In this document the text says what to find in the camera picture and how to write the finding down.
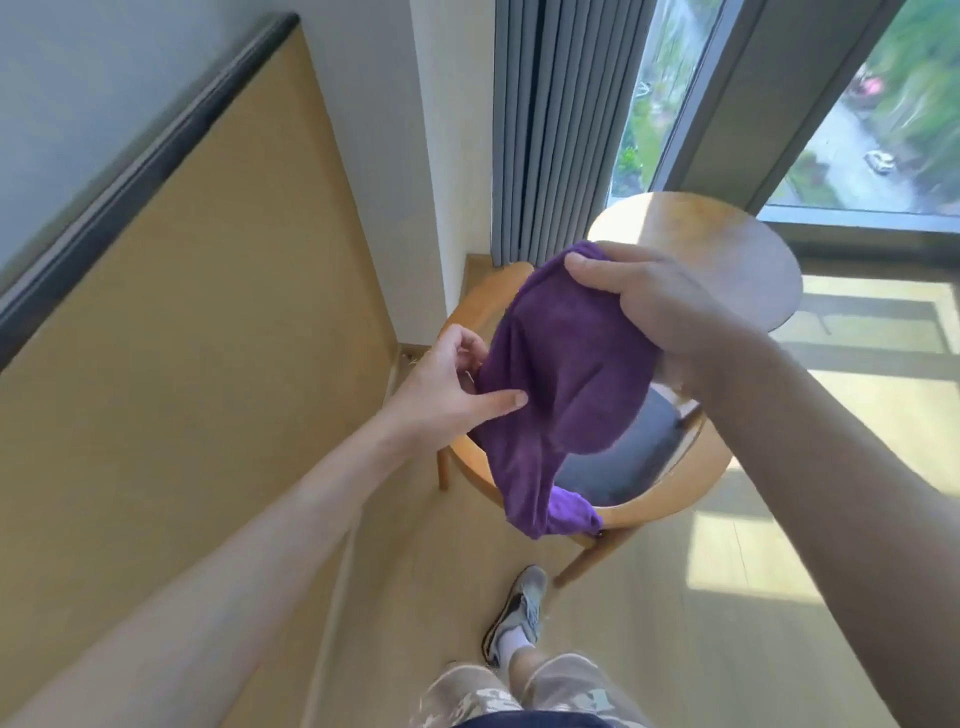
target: gray seat cushion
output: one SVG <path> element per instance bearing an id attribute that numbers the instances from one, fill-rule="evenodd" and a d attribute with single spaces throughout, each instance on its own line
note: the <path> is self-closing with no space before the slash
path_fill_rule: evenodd
<path id="1" fill-rule="evenodd" d="M 683 437 L 677 409 L 650 390 L 619 440 L 593 455 L 568 455 L 554 483 L 594 506 L 626 503 L 654 484 Z"/>

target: wall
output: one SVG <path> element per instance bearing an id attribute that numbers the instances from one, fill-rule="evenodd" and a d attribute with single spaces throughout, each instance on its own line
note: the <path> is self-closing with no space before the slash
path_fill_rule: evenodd
<path id="1" fill-rule="evenodd" d="M 395 347 L 297 31 L 0 374 L 0 720 L 367 419 Z M 230 728 L 300 725 L 335 571 Z"/>
<path id="2" fill-rule="evenodd" d="M 294 0 L 397 338 L 446 318 L 413 21 L 406 0 Z"/>
<path id="3" fill-rule="evenodd" d="M 0 22 L 0 286 L 76 216 L 267 0 L 21 0 Z"/>
<path id="4" fill-rule="evenodd" d="M 494 7 L 410 0 L 447 312 L 467 253 L 490 254 Z"/>

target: glass pane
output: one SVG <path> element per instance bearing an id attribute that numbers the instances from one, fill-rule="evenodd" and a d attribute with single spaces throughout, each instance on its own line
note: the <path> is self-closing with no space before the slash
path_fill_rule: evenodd
<path id="1" fill-rule="evenodd" d="M 634 101 L 607 204 L 646 191 L 723 0 L 659 0 L 636 75 Z"/>
<path id="2" fill-rule="evenodd" d="M 960 214 L 960 0 L 906 0 L 771 205 Z"/>

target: car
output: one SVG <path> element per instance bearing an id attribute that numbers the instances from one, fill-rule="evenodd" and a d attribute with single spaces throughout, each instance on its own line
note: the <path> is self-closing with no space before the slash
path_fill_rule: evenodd
<path id="1" fill-rule="evenodd" d="M 867 152 L 863 158 L 866 160 L 867 165 L 879 175 L 889 175 L 897 169 L 894 156 L 889 152 L 881 152 L 879 149 L 874 149 L 871 152 Z"/>

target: shorts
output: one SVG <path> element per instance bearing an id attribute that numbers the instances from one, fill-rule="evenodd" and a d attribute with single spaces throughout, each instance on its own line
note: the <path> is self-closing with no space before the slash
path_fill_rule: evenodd
<path id="1" fill-rule="evenodd" d="M 593 713 L 614 728 L 649 728 L 636 703 L 597 665 L 576 654 L 547 660 L 530 676 L 516 700 L 487 667 L 458 665 L 437 678 L 410 719 L 411 728 L 451 728 L 500 711 Z"/>

